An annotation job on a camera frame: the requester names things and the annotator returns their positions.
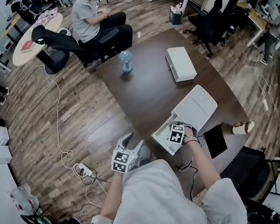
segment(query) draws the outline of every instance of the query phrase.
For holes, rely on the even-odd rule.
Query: white shirt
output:
[[[93,224],[111,224],[97,215]],[[124,176],[121,204],[114,224],[247,224],[244,204],[228,178],[214,183],[198,207],[187,199],[178,178],[164,160]]]

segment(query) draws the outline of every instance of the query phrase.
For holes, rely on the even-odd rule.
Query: power strip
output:
[[[82,162],[81,163],[79,163],[79,169],[81,169],[81,170],[83,170],[83,172],[86,174],[86,175],[88,175],[88,176],[91,176],[92,175],[92,171],[85,165],[85,164],[83,164]]]

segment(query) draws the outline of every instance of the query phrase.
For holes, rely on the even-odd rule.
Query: man in gray shirt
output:
[[[114,28],[119,32],[108,41],[104,49],[111,50],[115,46],[119,53],[132,46],[133,29],[126,24],[126,14],[123,12],[111,15],[109,9],[97,10],[91,0],[76,0],[71,16],[73,28],[83,43],[83,49],[97,48],[99,39]]]
[[[259,38],[259,40],[254,43],[253,45],[258,48],[259,46],[261,46],[263,43],[266,43],[265,46],[265,57],[260,59],[260,62],[263,63],[264,65],[267,65],[267,60],[270,54],[270,48],[271,45],[273,45],[278,37],[280,36],[280,15],[278,15],[273,21],[269,20],[269,19],[264,19],[267,23],[268,26],[270,26],[271,28],[264,33],[264,35]]]

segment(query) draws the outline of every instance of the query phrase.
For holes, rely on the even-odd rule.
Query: round white table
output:
[[[46,25],[45,28],[48,30],[51,30],[53,32],[56,32],[62,22],[62,15],[60,13],[57,13],[56,17],[53,17]],[[40,59],[47,68],[49,68],[52,72],[52,74],[57,73],[60,69],[54,66],[54,62],[52,59],[47,55],[47,53],[43,50],[44,45],[35,44],[31,51],[27,52],[21,52],[21,49],[25,42],[31,40],[31,28],[26,31],[26,33],[22,36],[22,38],[19,40],[13,55],[13,63],[16,66],[24,65],[27,62],[31,61],[35,56]]]

